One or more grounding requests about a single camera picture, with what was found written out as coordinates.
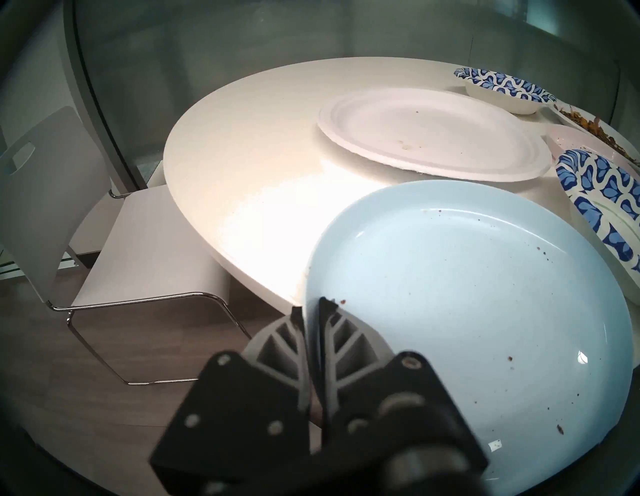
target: white chair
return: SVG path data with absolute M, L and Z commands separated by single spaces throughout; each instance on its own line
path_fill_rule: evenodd
M 29 142 L 35 149 L 22 167 L 2 173 Z M 251 339 L 227 305 L 228 273 L 178 210 L 168 187 L 116 196 L 110 185 L 104 159 L 76 112 L 71 107 L 58 110 L 0 157 L 0 243 L 40 299 L 52 310 L 68 312 L 70 331 L 122 382 L 196 380 L 124 380 L 74 328 L 78 310 L 201 296 L 221 306 Z M 80 222 L 107 192 L 125 197 L 122 210 L 73 304 L 57 307 L 51 292 L 61 256 Z

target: wall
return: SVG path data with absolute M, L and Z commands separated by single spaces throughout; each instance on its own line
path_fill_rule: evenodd
M 76 0 L 76 13 L 105 121 L 137 166 L 162 158 L 173 125 L 208 93 L 322 58 L 396 56 L 501 70 L 609 122 L 621 73 L 629 94 L 640 87 L 629 44 L 640 28 L 624 2 Z
M 65 46 L 59 4 L 32 34 L 0 85 L 0 128 L 7 146 L 63 106 L 78 111 L 77 105 L 82 105 L 67 83 L 60 53 Z M 102 249 L 121 204 L 105 196 L 78 228 L 71 249 L 76 253 Z

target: chair backrest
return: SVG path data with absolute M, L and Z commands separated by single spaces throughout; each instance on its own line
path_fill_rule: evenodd
M 14 155 L 33 152 L 11 172 Z M 42 301 L 71 237 L 111 183 L 104 158 L 71 107 L 35 125 L 0 157 L 0 243 Z

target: paper bowl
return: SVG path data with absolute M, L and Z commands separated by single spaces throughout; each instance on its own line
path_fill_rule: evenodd
M 453 74 L 464 80 L 469 96 L 512 114 L 533 114 L 547 103 L 556 101 L 555 96 L 540 86 L 502 72 L 461 67 Z

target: dish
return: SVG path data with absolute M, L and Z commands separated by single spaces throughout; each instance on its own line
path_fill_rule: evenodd
M 469 96 L 514 114 L 533 114 L 556 97 L 540 86 L 502 72 L 461 67 L 453 72 L 464 79 Z
M 640 305 L 640 183 L 606 158 L 585 150 L 558 157 L 564 192 L 600 243 L 596 248 L 625 296 Z
M 578 131 L 574 127 L 563 124 L 547 124 L 547 134 L 545 137 L 547 146 L 551 150 L 554 162 L 565 150 L 579 148 L 587 152 L 594 152 L 605 157 L 609 162 L 627 168 L 627 172 L 634 171 L 633 164 L 620 155 L 613 148 L 590 133 Z
M 551 167 L 542 138 L 509 113 L 456 93 L 382 88 L 325 105 L 318 126 L 334 143 L 400 169 L 511 182 Z
M 561 102 L 559 100 L 556 101 L 555 104 L 549 106 L 549 108 L 564 123 L 570 125 L 571 127 L 579 129 L 582 132 L 589 132 L 589 131 L 587 131 L 585 128 L 583 128 L 577 122 L 574 122 L 572 119 L 568 118 L 566 116 L 566 114 L 571 114 L 571 112 L 576 112 L 576 113 L 580 114 L 581 117 L 585 118 L 587 121 L 592 121 L 592 122 L 595 122 L 595 120 L 597 119 L 597 117 L 595 115 L 587 112 L 586 110 L 582 110 L 581 108 L 566 104 L 566 103 Z M 606 122 L 599 121 L 598 124 L 602 128 L 603 132 L 606 133 L 606 135 L 612 137 L 615 140 L 615 142 L 627 153 L 627 155 L 631 158 L 631 163 L 632 163 L 634 169 L 640 173 L 640 166 L 635 164 L 635 163 L 640 163 L 640 152 L 638 152 L 638 150 L 635 148 L 635 146 L 633 146 L 631 144 L 631 142 L 629 142 L 629 140 L 627 140 L 624 136 L 622 136 L 618 131 L 613 129 Z
M 497 496 L 555 474 L 620 418 L 632 372 L 620 288 L 582 236 L 517 195 L 417 181 L 343 211 L 316 246 L 305 288 L 316 387 L 320 296 L 344 300 L 395 353 L 429 360 L 483 446 L 483 478 Z

